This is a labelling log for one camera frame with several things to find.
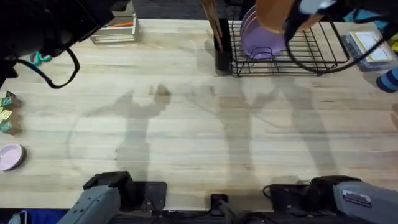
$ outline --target label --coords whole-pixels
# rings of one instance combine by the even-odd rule
[[[0,119],[8,119],[12,114],[12,111],[4,110],[0,113]]]
[[[367,52],[380,40],[380,37],[375,32],[351,32],[350,34],[355,40],[356,45],[361,49],[362,54]],[[393,59],[384,44],[366,57],[368,62],[387,62]]]
[[[355,203],[357,205],[364,206],[366,208],[371,208],[371,198],[367,195],[363,195],[360,193],[352,192],[349,190],[343,190],[343,199],[346,202]]]

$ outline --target small pink dish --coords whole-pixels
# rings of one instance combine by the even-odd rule
[[[6,171],[17,167],[24,159],[25,151],[18,144],[8,144],[0,148],[0,170]]]

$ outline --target blue object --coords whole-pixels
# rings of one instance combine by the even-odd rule
[[[377,86],[386,93],[398,91],[398,68],[389,70],[376,80]]]
[[[358,13],[358,16],[356,18],[357,19],[367,19],[367,18],[374,17],[374,16],[379,16],[379,15],[376,13],[373,13],[373,12],[369,12],[367,10],[360,10]],[[354,22],[354,11],[350,12],[347,16],[345,16],[344,20],[346,22]],[[373,23],[375,23],[375,25],[379,29],[383,29],[387,25],[386,22],[382,22],[382,21],[373,21]]]
[[[25,209],[15,214],[9,223],[57,224],[67,212],[61,209]]]

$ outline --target wire dish rack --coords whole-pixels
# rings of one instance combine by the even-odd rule
[[[227,7],[232,9],[232,13],[228,13],[231,15],[228,16],[228,19],[230,21],[229,31],[232,43],[231,67],[233,75],[237,77],[272,74],[320,75],[299,68],[290,59],[285,49],[274,53],[268,46],[258,47],[258,49],[264,49],[261,50],[263,54],[269,54],[271,57],[260,60],[248,57],[241,48],[240,27],[242,21],[237,19],[241,7],[236,5]],[[332,22],[319,22],[308,30],[297,32],[289,43],[295,58],[314,69],[336,68],[350,59],[340,34]]]

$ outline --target blue bottle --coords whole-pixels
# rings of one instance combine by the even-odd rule
[[[389,70],[376,80],[377,86],[386,93],[398,91],[398,68]]]

